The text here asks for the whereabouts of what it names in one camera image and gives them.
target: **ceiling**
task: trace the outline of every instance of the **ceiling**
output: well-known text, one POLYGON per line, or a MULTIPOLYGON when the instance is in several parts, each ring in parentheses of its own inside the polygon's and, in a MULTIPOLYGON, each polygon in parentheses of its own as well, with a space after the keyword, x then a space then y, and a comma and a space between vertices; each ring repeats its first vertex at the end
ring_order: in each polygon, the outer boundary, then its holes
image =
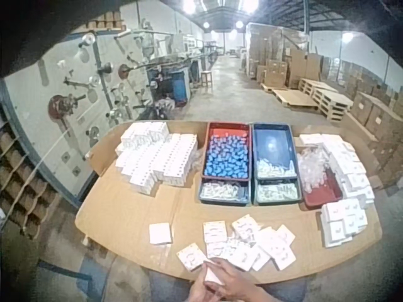
MULTIPOLYGON (((183 0, 162 0, 164 3, 186 14, 183 11, 183 0)), ((227 31, 236 26, 237 21, 244 24, 256 22, 285 26, 296 30, 304 30, 303 0, 260 0, 259 8, 253 14, 238 10, 240 1, 247 0, 194 0, 196 11, 187 15, 203 28, 204 22, 210 27, 206 31, 227 31)), ((311 30, 316 29, 350 29, 352 25, 337 12, 313 0, 309 1, 311 30)))
MULTIPOLYGON (((183 11, 184 0, 161 0, 183 11)), ((196 11, 187 16, 209 32, 230 31, 237 21, 304 30, 303 0, 259 0, 253 14, 238 10, 242 0, 194 0, 196 11)), ((366 33, 403 66, 403 4, 401 0, 309 0, 310 30, 351 30, 366 33)))

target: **red tray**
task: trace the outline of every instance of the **red tray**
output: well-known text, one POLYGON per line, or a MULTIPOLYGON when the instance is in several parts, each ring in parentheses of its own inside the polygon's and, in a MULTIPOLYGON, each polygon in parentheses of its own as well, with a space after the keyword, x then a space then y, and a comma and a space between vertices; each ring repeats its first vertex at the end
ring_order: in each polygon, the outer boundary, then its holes
POLYGON ((251 135, 251 126, 248 124, 242 123, 209 123, 207 128, 207 144, 204 153, 203 159, 203 170, 202 170, 202 178, 204 179, 216 179, 221 181, 250 181, 252 176, 252 135, 251 135), (229 135, 239 135, 243 136, 243 134, 247 134, 246 144, 248 146, 248 157, 249 163, 247 165, 247 178, 229 178, 229 177, 215 177, 215 176, 206 176, 204 175, 204 171, 206 169, 207 164, 207 152, 210 147, 210 138, 212 135, 218 135, 218 137, 224 137, 225 134, 229 135))
POLYGON ((308 209, 321 208, 323 204, 342 200, 343 192, 330 168, 326 169, 326 176, 327 180, 321 187, 313 189, 309 194, 304 192, 304 200, 308 209))

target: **warehouse floor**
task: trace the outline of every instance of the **warehouse floor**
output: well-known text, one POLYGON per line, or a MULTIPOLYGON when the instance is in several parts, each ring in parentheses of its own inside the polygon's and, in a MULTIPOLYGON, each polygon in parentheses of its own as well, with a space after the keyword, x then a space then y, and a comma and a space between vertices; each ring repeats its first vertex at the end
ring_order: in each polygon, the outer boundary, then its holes
MULTIPOLYGON (((239 66, 239 59, 220 57, 213 68, 213 90, 199 89, 190 104, 177 112, 178 118, 329 125, 322 116, 284 108, 239 71, 239 66)), ((403 191, 393 187, 388 192, 377 192, 376 197, 382 240, 354 259, 307 278, 304 301, 382 301, 399 284, 403 191)), ((150 301, 147 270, 111 252, 84 247, 74 219, 75 210, 61 202, 36 242, 19 236, 18 228, 8 223, 1 240, 2 283, 7 281, 2 289, 16 291, 14 298, 18 301, 90 301, 77 288, 74 278, 37 268, 37 262, 42 259, 78 272, 84 262, 92 259, 98 275, 105 276, 103 301, 150 301)))

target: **hand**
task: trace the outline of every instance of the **hand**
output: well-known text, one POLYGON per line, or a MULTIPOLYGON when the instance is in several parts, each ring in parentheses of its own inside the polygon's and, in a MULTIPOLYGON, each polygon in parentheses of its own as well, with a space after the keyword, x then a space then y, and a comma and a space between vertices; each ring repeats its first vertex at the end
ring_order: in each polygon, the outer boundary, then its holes
POLYGON ((207 266, 203 264, 199 276, 190 289, 188 302, 218 302, 221 300, 221 296, 217 296, 204 285, 206 274, 207 266))
POLYGON ((214 263, 205 262, 205 264, 224 285, 221 286, 208 281, 205 281, 205 285, 213 290, 216 295, 229 300, 243 300, 245 302, 277 301, 263 289, 255 286, 250 280, 246 279, 242 273, 228 261, 219 258, 214 258, 213 261, 214 263))

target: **wooden table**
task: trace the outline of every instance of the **wooden table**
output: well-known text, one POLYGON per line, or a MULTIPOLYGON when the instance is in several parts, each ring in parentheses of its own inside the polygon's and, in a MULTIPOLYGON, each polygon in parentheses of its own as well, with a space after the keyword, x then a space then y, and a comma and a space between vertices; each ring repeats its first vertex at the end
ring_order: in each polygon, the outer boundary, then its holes
MULTIPOLYGON (((160 185, 155 196, 135 193, 130 184, 115 169, 114 149, 119 138, 130 124, 117 126, 92 149, 89 161, 101 175, 81 206, 76 226, 88 237, 108 250, 148 269, 174 277, 194 279, 198 270, 188 272, 180 263, 176 253, 195 242, 205 252, 203 222, 225 220, 227 229, 234 220, 250 214, 263 226, 278 228, 286 225, 295 235, 292 243, 297 261, 284 271, 277 271, 273 262, 259 272, 251 271, 248 276, 255 283, 271 283, 295 279, 314 274, 358 255, 381 239, 377 211, 374 206, 367 209, 367 228, 352 242, 333 249, 325 249, 319 227, 318 211, 302 211, 298 204, 287 206, 249 206, 245 208, 212 206, 200 203, 197 191, 200 173, 191 175, 184 188, 160 185), (155 246, 149 243, 149 225, 169 222, 173 233, 173 244, 155 246)), ((206 123, 170 121, 171 133, 197 133, 199 146, 204 147, 206 123)), ((354 135, 334 127, 321 127, 325 133, 340 133, 346 138, 354 135)), ((318 127, 303 128, 301 133, 315 133, 318 127)), ((359 156, 368 156, 362 150, 360 139, 351 141, 359 156)), ((367 169, 367 160, 363 162, 367 169)))

